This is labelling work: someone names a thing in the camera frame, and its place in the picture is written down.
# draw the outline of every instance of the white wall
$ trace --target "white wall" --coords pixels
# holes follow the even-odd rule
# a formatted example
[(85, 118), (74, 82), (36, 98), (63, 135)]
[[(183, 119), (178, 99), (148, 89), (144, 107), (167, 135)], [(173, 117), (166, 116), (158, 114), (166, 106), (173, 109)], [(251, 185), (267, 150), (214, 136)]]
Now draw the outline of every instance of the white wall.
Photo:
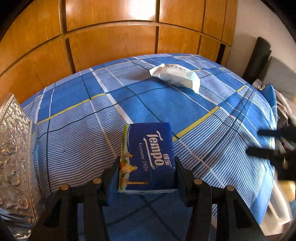
[(271, 56), (296, 72), (296, 43), (282, 21), (260, 0), (238, 0), (237, 22), (227, 68), (242, 76), (257, 37), (271, 45)]

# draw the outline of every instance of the wooden cabinet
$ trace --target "wooden cabinet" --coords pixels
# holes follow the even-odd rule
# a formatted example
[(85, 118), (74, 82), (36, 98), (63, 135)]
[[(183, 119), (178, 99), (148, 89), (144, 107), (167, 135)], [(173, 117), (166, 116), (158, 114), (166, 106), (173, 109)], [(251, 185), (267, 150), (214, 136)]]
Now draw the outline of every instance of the wooden cabinet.
[(237, 0), (34, 0), (0, 41), (0, 95), (19, 102), (107, 61), (192, 53), (226, 65)]

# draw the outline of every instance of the blue fabric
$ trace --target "blue fabric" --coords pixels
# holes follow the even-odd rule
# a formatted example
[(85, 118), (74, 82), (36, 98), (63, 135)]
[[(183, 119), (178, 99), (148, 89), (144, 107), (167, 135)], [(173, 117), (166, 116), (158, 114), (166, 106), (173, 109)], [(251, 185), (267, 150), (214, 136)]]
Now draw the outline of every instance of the blue fabric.
[[(200, 93), (151, 77), (149, 69), (180, 64), (200, 78)], [(42, 195), (61, 184), (99, 177), (120, 154), (123, 125), (169, 122), (175, 156), (195, 177), (233, 185), (258, 223), (270, 198), (274, 168), (245, 154), (274, 148), (258, 129), (276, 129), (275, 92), (255, 90), (230, 70), (191, 54), (135, 56), (97, 65), (57, 81), (22, 104), (37, 123), (36, 173)], [(178, 193), (118, 194), (104, 208), (111, 240), (184, 240), (191, 209)]]

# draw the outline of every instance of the embossed metallic pattern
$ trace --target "embossed metallic pattern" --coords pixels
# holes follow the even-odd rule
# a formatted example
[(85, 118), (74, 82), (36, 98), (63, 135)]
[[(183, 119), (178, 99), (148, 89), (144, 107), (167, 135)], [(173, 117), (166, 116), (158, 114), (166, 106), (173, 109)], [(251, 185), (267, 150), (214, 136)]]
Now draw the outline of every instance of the embossed metallic pattern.
[(13, 94), (0, 107), (0, 120), (0, 215), (12, 234), (24, 239), (39, 217), (34, 169), (38, 135)]

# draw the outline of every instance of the black cylindrical object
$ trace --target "black cylindrical object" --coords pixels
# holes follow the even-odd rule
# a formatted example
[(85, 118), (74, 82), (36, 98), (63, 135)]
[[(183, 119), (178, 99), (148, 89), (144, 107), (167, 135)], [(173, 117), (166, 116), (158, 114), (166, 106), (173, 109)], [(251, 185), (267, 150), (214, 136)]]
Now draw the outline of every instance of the black cylindrical object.
[(265, 39), (258, 37), (252, 56), (242, 78), (249, 84), (253, 84), (265, 67), (270, 53), (270, 44)]

